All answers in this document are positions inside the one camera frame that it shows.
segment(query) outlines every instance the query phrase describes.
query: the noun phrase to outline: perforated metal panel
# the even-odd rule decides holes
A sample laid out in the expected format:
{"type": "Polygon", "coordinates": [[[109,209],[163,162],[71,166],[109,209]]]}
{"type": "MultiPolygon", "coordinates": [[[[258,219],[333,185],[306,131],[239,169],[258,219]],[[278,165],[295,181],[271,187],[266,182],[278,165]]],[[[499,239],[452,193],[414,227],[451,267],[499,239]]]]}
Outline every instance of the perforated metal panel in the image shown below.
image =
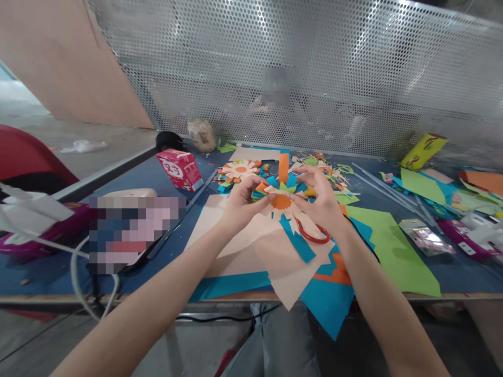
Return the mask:
{"type": "Polygon", "coordinates": [[[503,168],[503,26],[407,1],[91,0],[159,129],[389,156],[424,131],[503,168]],[[288,106],[264,106],[284,67],[288,106]]]}

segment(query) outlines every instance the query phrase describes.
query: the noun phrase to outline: red scissors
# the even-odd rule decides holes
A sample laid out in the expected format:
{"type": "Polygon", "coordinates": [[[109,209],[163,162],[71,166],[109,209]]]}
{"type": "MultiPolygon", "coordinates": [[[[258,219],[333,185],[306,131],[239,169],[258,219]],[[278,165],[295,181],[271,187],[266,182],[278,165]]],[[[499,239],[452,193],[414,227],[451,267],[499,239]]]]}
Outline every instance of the red scissors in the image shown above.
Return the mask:
{"type": "Polygon", "coordinates": [[[302,227],[302,223],[297,219],[295,218],[295,221],[297,222],[297,226],[299,227],[299,232],[300,234],[306,239],[306,240],[309,240],[311,242],[314,242],[314,243],[320,243],[320,244],[323,244],[323,243],[327,243],[328,241],[330,241],[330,239],[332,238],[332,236],[330,235],[330,233],[328,233],[325,229],[323,229],[321,226],[319,226],[318,224],[316,224],[316,226],[318,227],[318,229],[320,230],[321,233],[325,234],[326,235],[326,238],[323,238],[323,239],[319,239],[319,238],[314,238],[313,236],[310,236],[308,235],[304,228],[302,227]]]}

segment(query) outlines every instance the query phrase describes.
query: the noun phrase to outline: juice box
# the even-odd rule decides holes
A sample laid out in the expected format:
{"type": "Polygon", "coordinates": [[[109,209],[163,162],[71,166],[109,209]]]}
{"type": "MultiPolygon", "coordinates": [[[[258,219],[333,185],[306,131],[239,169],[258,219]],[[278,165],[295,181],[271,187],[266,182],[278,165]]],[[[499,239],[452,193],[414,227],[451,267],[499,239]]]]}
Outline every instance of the juice box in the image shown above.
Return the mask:
{"type": "Polygon", "coordinates": [[[166,149],[156,156],[176,188],[196,191],[203,185],[203,179],[192,153],[166,149]]]}
{"type": "Polygon", "coordinates": [[[419,170],[433,157],[444,145],[447,139],[435,134],[426,134],[412,148],[401,162],[402,167],[410,170],[419,170]]]}

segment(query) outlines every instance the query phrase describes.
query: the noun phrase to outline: yellow box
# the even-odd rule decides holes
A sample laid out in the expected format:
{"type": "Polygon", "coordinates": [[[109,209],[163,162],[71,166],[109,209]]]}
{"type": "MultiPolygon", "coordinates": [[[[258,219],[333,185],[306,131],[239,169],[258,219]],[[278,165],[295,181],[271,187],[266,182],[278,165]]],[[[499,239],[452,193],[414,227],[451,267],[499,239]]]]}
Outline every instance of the yellow box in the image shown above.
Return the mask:
{"type": "Polygon", "coordinates": [[[447,143],[447,139],[435,134],[426,134],[406,154],[400,163],[404,168],[419,170],[447,143]]]}

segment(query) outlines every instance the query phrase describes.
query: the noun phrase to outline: wooden board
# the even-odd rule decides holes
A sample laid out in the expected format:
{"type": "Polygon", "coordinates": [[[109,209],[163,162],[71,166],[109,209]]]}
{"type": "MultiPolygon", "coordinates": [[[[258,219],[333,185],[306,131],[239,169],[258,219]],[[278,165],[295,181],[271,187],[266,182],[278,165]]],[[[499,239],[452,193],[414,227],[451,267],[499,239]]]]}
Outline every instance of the wooden board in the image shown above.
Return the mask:
{"type": "Polygon", "coordinates": [[[0,60],[55,118],[154,128],[86,0],[3,0],[0,36],[0,60]]]}

